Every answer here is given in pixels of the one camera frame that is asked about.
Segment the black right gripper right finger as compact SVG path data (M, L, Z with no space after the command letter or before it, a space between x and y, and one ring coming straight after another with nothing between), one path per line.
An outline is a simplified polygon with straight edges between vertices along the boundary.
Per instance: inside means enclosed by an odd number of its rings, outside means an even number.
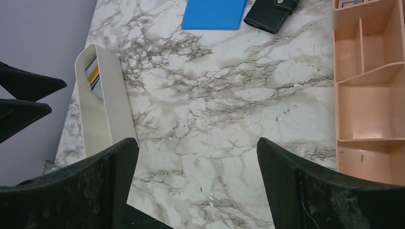
M403 186L345 175L264 137L256 151L275 228L404 228Z

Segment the black leather card holder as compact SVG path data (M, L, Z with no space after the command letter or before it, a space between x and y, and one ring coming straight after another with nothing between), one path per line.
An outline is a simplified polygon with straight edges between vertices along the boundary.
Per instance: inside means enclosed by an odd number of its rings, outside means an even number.
M243 21L254 28L276 34L298 4L299 0L256 0Z

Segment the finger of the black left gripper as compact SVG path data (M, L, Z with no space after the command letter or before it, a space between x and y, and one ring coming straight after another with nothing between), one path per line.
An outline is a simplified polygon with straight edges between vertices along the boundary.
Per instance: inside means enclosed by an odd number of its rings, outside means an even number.
M27 72L0 63L0 85L18 100L36 102L67 86L62 79Z
M4 142L51 112L51 107L44 103L1 99L0 141Z

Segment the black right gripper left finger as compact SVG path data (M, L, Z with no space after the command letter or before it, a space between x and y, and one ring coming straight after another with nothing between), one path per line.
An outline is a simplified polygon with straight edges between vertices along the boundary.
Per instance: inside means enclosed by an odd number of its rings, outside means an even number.
M3 229L121 229L139 147L125 138L49 174L0 188Z

